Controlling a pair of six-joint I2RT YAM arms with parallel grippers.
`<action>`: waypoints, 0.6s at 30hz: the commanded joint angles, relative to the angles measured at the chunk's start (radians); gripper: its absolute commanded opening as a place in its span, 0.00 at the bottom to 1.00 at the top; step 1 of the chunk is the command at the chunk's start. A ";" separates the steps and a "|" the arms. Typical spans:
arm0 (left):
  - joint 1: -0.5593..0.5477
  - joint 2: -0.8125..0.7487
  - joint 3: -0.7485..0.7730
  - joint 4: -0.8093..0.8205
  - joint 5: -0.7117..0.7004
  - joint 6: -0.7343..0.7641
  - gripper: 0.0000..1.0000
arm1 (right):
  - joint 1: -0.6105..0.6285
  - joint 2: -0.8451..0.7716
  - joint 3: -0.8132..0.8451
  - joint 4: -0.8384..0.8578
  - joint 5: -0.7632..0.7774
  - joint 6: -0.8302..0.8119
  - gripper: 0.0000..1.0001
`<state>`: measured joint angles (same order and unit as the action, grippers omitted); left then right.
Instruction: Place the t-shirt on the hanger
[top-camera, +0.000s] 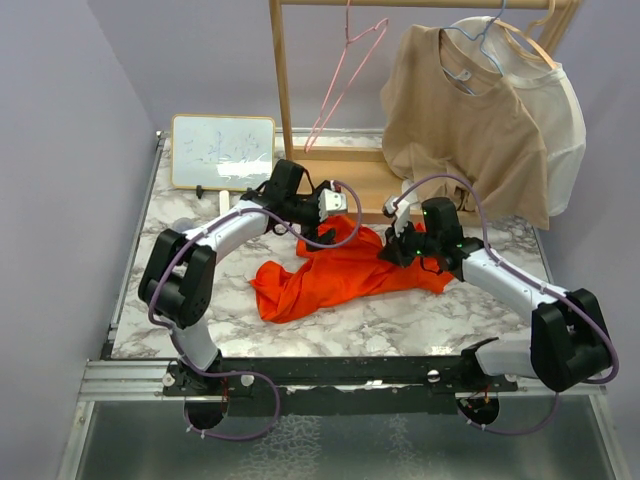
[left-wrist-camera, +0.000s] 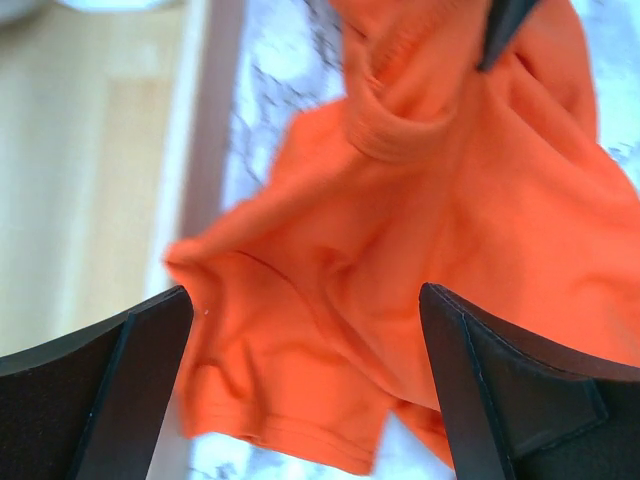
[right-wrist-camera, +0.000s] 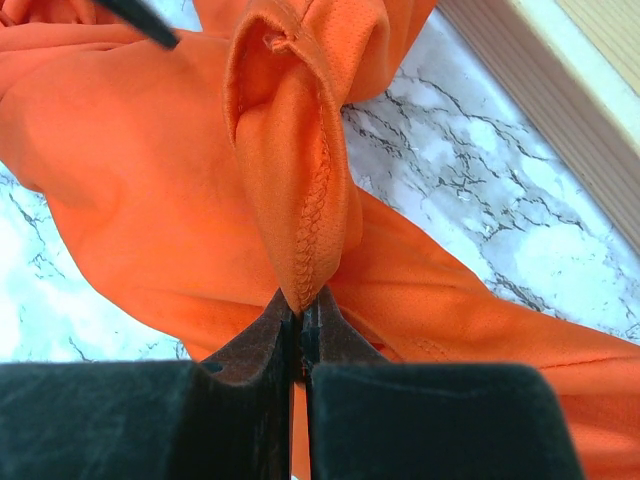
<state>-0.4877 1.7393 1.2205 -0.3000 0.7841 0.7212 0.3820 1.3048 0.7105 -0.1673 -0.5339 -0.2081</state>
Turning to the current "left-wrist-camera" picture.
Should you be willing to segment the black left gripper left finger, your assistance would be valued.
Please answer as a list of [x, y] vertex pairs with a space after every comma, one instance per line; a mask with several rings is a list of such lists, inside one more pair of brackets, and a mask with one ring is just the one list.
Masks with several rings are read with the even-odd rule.
[[2, 357], [2, 478], [145, 478], [192, 320], [175, 286]]

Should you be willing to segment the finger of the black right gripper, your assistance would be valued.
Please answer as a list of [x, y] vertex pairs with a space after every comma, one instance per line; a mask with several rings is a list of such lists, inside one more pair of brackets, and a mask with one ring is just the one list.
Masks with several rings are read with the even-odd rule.
[[495, 65], [537, 4], [538, 0], [491, 2], [478, 71], [488, 72]]

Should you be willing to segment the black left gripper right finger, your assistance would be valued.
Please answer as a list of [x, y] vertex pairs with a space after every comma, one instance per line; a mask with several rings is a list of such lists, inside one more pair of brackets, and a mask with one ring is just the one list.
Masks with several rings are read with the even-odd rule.
[[426, 349], [459, 479], [636, 479], [639, 370], [420, 292]]

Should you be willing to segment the orange t-shirt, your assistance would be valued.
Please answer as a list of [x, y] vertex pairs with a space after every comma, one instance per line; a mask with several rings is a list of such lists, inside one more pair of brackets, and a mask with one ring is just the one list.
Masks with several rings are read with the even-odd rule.
[[569, 2], [539, 3], [486, 73], [486, 1], [335, 9], [345, 97], [299, 114], [266, 186], [166, 265], [195, 310], [176, 384], [184, 434], [366, 475], [389, 413], [451, 458], [425, 283], [638, 364], [639, 198], [598, 144]]

